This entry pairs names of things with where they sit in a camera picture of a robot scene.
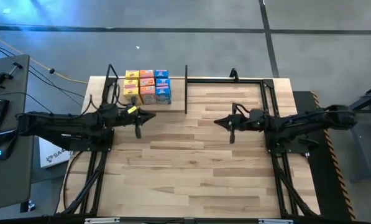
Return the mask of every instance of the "white box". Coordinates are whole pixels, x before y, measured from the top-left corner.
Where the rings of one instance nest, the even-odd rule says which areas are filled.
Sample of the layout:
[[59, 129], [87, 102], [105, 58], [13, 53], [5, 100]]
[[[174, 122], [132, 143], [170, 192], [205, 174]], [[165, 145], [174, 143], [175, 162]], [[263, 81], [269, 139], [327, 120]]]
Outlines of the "white box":
[[41, 168], [47, 168], [60, 164], [62, 162], [66, 162], [70, 158], [70, 151], [66, 151], [40, 137], [39, 150]]

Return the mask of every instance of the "yellow cable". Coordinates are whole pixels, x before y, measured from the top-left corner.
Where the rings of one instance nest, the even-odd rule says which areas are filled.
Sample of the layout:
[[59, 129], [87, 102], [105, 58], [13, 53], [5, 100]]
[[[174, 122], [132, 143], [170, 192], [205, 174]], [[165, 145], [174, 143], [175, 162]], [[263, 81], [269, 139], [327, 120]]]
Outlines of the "yellow cable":
[[[24, 53], [22, 53], [20, 50], [18, 50], [18, 49], [16, 49], [15, 47], [13, 47], [13, 46], [7, 44], [6, 42], [4, 42], [4, 41], [1, 40], [1, 39], [0, 39], [0, 43], [6, 45], [7, 47], [11, 48], [12, 50], [15, 50], [16, 52], [18, 52], [18, 53], [20, 53], [20, 54], [24, 54]], [[43, 68], [47, 69], [48, 71], [50, 71], [50, 68], [46, 67], [46, 66], [43, 65], [42, 63], [36, 61], [36, 60], [33, 59], [33, 58], [30, 58], [30, 59], [31, 59], [31, 61], [35, 62], [36, 64], [38, 64], [38, 65], [40, 65], [41, 67], [43, 67]], [[57, 72], [54, 72], [54, 74], [58, 75], [58, 76], [61, 77], [61, 78], [66, 79], [66, 80], [72, 81], [72, 82], [88, 84], [88, 82], [84, 82], [84, 81], [80, 81], [80, 80], [74, 80], [74, 79], [68, 78], [68, 77], [66, 77], [66, 76], [64, 76], [64, 75], [61, 75], [61, 74], [59, 74], [59, 73], [57, 73]]]

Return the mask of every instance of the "box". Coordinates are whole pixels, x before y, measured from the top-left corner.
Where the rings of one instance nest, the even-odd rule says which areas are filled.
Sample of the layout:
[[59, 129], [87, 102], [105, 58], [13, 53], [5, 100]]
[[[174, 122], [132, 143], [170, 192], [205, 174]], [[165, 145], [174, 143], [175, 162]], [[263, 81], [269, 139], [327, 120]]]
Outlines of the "box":
[[141, 94], [142, 102], [144, 102], [145, 105], [156, 104], [154, 86], [142, 86], [140, 88], [140, 94]]
[[140, 86], [155, 86], [155, 79], [154, 78], [142, 78], [140, 79]]
[[140, 71], [138, 70], [126, 70], [126, 79], [139, 79]]
[[135, 98], [137, 99], [136, 104], [141, 105], [142, 101], [138, 90], [139, 90], [138, 87], [123, 88], [123, 96], [129, 103], [131, 102], [131, 98], [135, 96]]
[[69, 160], [70, 152], [39, 137], [40, 167], [48, 168]]
[[124, 80], [123, 88], [138, 87], [138, 80]]
[[153, 70], [140, 70], [140, 78], [153, 78]]
[[156, 86], [170, 86], [170, 79], [169, 78], [157, 78]]
[[172, 103], [172, 94], [169, 86], [156, 86], [156, 102], [159, 105], [168, 105]]
[[168, 78], [168, 70], [155, 70], [155, 78]]

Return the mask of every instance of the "wooden tabletop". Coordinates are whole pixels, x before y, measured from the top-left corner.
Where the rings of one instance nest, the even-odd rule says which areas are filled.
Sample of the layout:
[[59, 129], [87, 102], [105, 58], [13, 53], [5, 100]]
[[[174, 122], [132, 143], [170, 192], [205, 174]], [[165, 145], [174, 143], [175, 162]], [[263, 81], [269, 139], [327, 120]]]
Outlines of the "wooden tabletop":
[[[289, 79], [273, 81], [280, 116], [295, 114]], [[102, 83], [104, 77], [90, 77], [85, 104], [90, 94], [100, 102]], [[188, 114], [158, 112], [142, 127], [142, 139], [135, 138], [133, 126], [115, 128], [98, 215], [279, 218], [272, 162], [263, 133], [236, 132], [235, 144], [229, 144], [229, 133], [213, 123], [231, 112], [232, 102], [247, 109], [262, 108], [259, 86], [190, 83]], [[90, 153], [83, 153], [70, 172], [68, 203], [85, 183], [89, 157]], [[290, 154], [289, 161], [295, 189], [319, 213], [307, 160]], [[286, 190], [284, 194], [290, 212]], [[61, 200], [57, 211], [62, 210]]]

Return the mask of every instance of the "gray floor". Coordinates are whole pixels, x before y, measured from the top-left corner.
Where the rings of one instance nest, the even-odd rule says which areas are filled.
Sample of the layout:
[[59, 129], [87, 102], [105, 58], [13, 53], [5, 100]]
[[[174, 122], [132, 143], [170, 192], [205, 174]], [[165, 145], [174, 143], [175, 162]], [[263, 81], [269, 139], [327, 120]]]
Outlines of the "gray floor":
[[[272, 29], [371, 29], [371, 0], [265, 0]], [[11, 12], [3, 14], [4, 9]], [[256, 28], [263, 27], [258, 0], [0, 0], [0, 24], [101, 27]], [[264, 34], [68, 33], [0, 31], [0, 39], [57, 72], [87, 81], [104, 75], [109, 63], [126, 69], [164, 68], [182, 76], [272, 77]], [[321, 105], [350, 104], [371, 87], [371, 35], [273, 35], [279, 75], [294, 90], [313, 90]], [[48, 74], [53, 82], [84, 94], [86, 85]], [[30, 77], [29, 93], [56, 113], [78, 113], [80, 106]], [[27, 100], [27, 110], [42, 110]], [[371, 180], [350, 183], [358, 158], [347, 131], [331, 131], [358, 220], [371, 222]], [[32, 186], [36, 211], [52, 214], [60, 183]], [[19, 217], [18, 206], [0, 210], [0, 218]]]

